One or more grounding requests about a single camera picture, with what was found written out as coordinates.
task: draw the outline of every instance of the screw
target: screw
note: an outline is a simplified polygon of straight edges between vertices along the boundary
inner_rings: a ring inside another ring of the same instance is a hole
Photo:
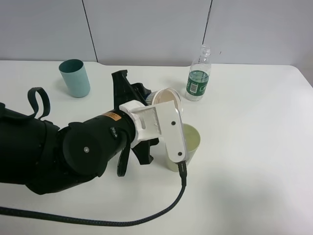
[[[110,130],[111,130],[112,136],[113,136],[115,139],[117,139],[117,132],[116,132],[116,129],[115,129],[114,127],[111,127]]]

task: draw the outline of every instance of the white table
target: white table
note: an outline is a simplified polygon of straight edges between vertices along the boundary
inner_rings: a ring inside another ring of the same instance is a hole
[[[130,83],[183,92],[188,67],[103,66],[87,62],[91,92],[73,98],[60,62],[1,61],[0,102],[30,114],[27,91],[42,86],[51,102],[48,120],[60,127],[113,108],[111,73],[127,69]],[[0,234],[30,235],[311,235],[313,233],[313,88],[292,66],[212,65],[206,96],[183,99],[183,121],[201,144],[188,168],[182,200],[168,214],[126,228],[93,227],[0,216]],[[180,190],[164,166],[164,146],[140,166],[131,153],[127,174],[113,158],[101,178],[65,191],[36,195],[0,184],[0,206],[73,217],[129,221],[170,205]]]

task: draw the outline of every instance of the black strap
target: black strap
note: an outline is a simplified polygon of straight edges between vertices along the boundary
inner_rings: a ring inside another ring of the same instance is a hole
[[[36,92],[38,92],[38,94],[40,95],[42,101],[43,101],[43,105],[44,105],[44,111],[43,114],[38,118],[39,120],[43,117],[46,117],[49,115],[50,113],[50,101],[49,101],[49,97],[47,95],[47,93],[45,92],[45,90],[42,87],[33,87],[32,89],[30,89],[27,93],[27,97],[28,97],[28,101],[31,105],[31,107],[34,110],[34,113],[28,116],[25,115],[21,115],[21,114],[13,114],[13,113],[6,113],[4,114],[4,117],[15,120],[15,121],[28,121],[31,119],[34,119],[36,114],[39,111],[39,106],[38,106],[38,102],[36,100]]]
[[[41,118],[49,115],[49,113],[50,113],[50,101],[49,101],[49,97],[48,97],[47,93],[45,92],[45,90],[42,87],[33,87],[32,89],[30,89],[27,93],[27,97],[28,97],[28,101],[29,101],[31,107],[34,110],[34,113],[28,117],[34,118],[39,111],[39,106],[38,106],[38,103],[36,100],[36,92],[38,92],[38,94],[40,95],[40,97],[43,101],[43,105],[44,105],[43,114],[38,118],[40,120]]]
[[[126,139],[126,146],[124,147],[124,149],[121,152],[121,155],[119,156],[117,164],[117,176],[123,177],[125,176],[127,170],[128,158],[131,150],[131,141],[126,131],[120,130],[120,134],[122,135],[122,138]]]

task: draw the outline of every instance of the orange warning label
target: orange warning label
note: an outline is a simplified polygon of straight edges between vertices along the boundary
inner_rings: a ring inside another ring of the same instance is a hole
[[[112,118],[114,121],[118,121],[122,118],[120,115],[117,115],[117,114],[112,113],[112,112],[107,112],[103,115]]]

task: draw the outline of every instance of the green cup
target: green cup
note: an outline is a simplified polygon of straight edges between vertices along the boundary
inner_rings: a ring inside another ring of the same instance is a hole
[[[73,97],[81,98],[89,94],[90,83],[83,61],[66,60],[59,65],[59,70]]]

